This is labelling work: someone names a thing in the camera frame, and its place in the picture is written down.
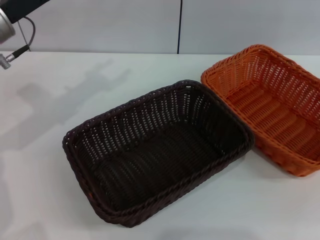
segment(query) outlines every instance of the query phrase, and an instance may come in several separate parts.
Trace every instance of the wicker basket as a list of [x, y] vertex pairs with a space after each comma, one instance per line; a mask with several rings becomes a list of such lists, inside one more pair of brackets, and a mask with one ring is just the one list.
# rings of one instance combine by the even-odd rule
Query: wicker basket
[[134, 227], [243, 156], [254, 134], [185, 80], [87, 120], [62, 144], [96, 214]]
[[256, 146], [289, 173], [320, 169], [320, 81], [294, 61], [253, 45], [206, 70], [201, 81], [256, 135]]

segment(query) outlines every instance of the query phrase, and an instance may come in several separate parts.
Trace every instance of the dark brown basket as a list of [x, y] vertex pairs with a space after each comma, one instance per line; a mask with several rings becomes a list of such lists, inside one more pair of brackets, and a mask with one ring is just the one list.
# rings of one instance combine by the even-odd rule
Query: dark brown basket
[[184, 80], [85, 121], [62, 144], [96, 214], [134, 227], [243, 156], [254, 135], [210, 89]]

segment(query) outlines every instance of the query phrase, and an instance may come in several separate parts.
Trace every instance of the black vertical line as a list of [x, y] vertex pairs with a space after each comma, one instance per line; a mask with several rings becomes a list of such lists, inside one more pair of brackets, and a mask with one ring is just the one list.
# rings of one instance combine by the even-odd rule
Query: black vertical line
[[180, 0], [180, 17], [179, 17], [178, 46], [177, 46], [176, 54], [179, 54], [179, 52], [180, 52], [180, 34], [181, 34], [182, 4], [183, 4], [183, 0]]

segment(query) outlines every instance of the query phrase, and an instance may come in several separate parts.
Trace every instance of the woven pattern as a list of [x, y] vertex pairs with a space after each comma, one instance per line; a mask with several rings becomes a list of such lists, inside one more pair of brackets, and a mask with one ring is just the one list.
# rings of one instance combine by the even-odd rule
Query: woven pattern
[[320, 81], [294, 61], [253, 45], [206, 70], [201, 81], [256, 135], [256, 145], [289, 173], [320, 169]]
[[185, 80], [84, 122], [62, 144], [95, 212], [134, 227], [244, 155], [254, 135]]

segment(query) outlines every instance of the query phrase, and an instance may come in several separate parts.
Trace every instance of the basket bottom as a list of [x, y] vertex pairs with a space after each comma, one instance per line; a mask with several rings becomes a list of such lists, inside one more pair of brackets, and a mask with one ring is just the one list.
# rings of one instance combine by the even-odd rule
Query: basket bottom
[[144, 203], [218, 159], [223, 152], [194, 126], [179, 123], [136, 148], [103, 159], [97, 177], [116, 211]]
[[320, 132], [304, 118], [292, 113], [259, 85], [241, 88], [227, 98], [253, 123], [255, 129], [296, 154], [319, 161]]

